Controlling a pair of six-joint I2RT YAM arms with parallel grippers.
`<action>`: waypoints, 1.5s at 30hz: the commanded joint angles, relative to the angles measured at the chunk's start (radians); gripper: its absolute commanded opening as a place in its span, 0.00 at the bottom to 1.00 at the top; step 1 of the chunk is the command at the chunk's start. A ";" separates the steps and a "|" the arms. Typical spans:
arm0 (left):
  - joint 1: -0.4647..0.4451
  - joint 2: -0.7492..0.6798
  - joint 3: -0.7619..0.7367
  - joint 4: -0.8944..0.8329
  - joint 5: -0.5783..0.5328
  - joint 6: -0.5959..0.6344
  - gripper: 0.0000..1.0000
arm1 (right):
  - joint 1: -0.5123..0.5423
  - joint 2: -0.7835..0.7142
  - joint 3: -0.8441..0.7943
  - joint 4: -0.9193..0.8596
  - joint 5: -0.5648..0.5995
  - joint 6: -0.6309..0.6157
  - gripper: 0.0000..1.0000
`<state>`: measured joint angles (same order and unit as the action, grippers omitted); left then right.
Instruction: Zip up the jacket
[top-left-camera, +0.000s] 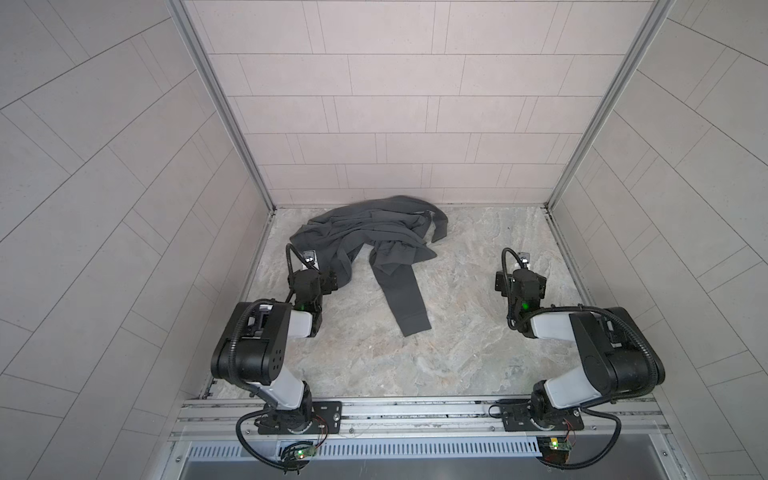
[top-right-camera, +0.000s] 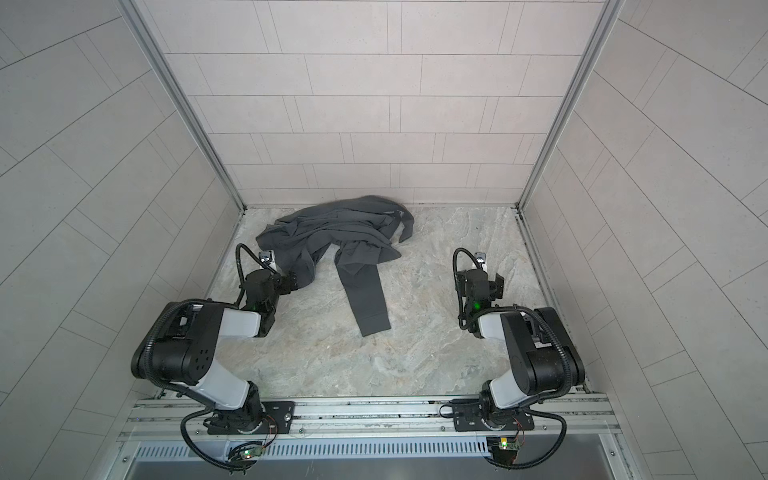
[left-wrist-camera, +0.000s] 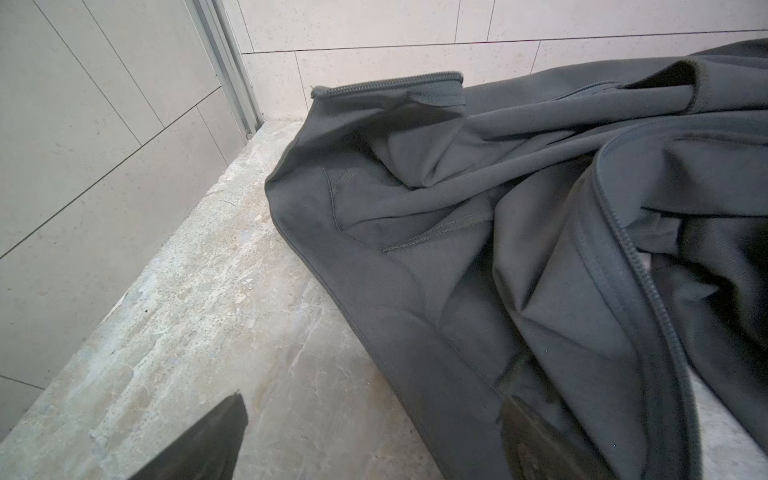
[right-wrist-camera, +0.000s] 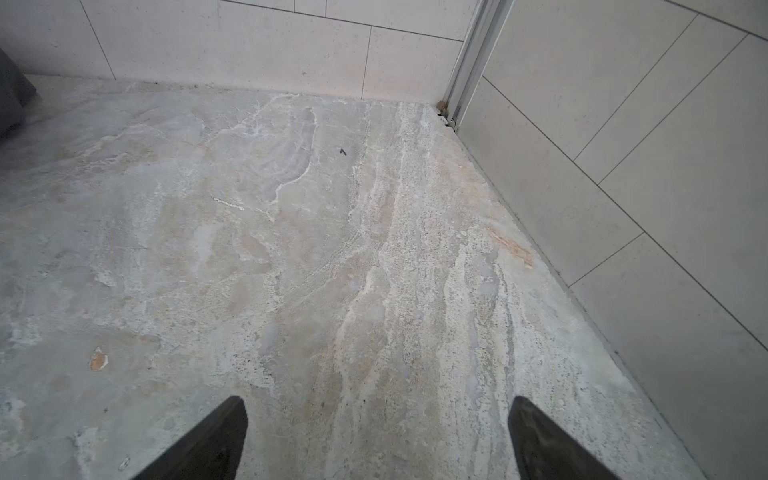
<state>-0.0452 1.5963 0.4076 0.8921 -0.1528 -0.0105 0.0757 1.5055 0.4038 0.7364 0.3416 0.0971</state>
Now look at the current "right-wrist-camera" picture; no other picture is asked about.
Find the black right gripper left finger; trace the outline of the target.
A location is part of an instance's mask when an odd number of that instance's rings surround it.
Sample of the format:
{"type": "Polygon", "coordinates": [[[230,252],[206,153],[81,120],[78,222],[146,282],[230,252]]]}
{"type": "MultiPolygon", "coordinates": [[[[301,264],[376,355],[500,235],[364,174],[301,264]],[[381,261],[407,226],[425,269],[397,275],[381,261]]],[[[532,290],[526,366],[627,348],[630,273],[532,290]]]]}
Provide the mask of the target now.
{"type": "Polygon", "coordinates": [[[230,396],[135,479],[233,480],[240,465],[247,428],[243,399],[230,396]]]}

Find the dark grey zip jacket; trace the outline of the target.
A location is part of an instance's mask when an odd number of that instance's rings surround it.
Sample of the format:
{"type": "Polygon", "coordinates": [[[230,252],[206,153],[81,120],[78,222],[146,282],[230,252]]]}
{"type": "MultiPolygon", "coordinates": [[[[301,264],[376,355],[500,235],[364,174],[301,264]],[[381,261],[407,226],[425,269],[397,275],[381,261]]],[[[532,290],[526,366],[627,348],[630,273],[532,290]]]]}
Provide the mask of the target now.
{"type": "Polygon", "coordinates": [[[25,108],[36,98],[37,89],[3,50],[0,76],[0,132],[4,136],[23,123],[25,108]]]}

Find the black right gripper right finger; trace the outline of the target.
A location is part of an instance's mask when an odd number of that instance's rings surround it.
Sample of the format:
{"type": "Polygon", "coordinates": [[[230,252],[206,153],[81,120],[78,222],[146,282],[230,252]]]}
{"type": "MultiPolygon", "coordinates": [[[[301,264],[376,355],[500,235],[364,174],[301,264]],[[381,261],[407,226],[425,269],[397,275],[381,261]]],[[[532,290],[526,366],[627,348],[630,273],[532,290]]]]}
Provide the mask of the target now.
{"type": "Polygon", "coordinates": [[[524,396],[514,398],[507,424],[521,479],[619,479],[524,396]]]}

